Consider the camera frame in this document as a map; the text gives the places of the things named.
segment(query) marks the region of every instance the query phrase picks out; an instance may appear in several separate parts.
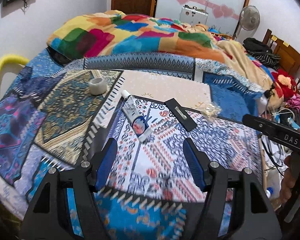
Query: stuffed animal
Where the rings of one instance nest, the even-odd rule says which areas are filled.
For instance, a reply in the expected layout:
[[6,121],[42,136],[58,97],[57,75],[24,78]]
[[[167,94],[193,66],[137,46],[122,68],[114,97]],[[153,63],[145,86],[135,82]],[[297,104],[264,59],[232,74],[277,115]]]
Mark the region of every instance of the stuffed animal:
[[275,81],[280,85],[283,91],[284,100],[291,98],[293,95],[297,94],[298,88],[296,81],[292,76],[282,69],[279,69],[278,72],[272,72],[272,76]]

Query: white roll of tape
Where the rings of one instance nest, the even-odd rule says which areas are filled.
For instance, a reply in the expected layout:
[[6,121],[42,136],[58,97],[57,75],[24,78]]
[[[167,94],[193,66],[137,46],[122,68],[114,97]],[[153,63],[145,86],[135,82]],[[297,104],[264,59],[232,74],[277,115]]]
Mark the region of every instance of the white roll of tape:
[[92,95],[101,95],[107,91],[107,81],[104,78],[94,78],[89,81],[90,93]]

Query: transparent plastic wrapper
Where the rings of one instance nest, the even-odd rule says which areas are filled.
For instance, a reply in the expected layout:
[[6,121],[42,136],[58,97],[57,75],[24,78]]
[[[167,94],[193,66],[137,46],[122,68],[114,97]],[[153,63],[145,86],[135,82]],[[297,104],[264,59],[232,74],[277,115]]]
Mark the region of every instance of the transparent plastic wrapper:
[[216,102],[203,104],[198,107],[197,110],[210,122],[213,122],[222,111],[221,107],[218,106]]

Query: white tube cap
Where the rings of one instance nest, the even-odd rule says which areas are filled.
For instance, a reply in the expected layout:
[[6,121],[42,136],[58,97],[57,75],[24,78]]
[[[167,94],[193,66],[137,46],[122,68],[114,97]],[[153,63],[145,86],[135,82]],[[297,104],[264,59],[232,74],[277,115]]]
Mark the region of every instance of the white tube cap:
[[123,99],[127,99],[130,95],[131,94],[127,90],[122,90],[121,92],[121,96],[123,97]]

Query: silver bolt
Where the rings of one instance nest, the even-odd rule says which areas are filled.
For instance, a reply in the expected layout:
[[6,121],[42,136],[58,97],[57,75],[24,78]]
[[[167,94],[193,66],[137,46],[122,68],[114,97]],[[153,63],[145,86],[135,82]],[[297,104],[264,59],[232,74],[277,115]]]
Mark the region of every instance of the silver bolt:
[[90,166],[90,162],[88,162],[88,161],[84,161],[81,163],[81,167],[83,167],[83,168],[87,168],[89,166]]
[[219,167],[219,163],[217,163],[217,162],[210,162],[210,166],[212,168],[217,168],[217,167]]
[[243,171],[247,174],[251,174],[252,173],[252,169],[250,168],[244,168]]
[[49,172],[50,174],[55,174],[56,171],[57,171],[57,169],[56,169],[55,167],[50,168],[50,169],[48,170],[48,172]]

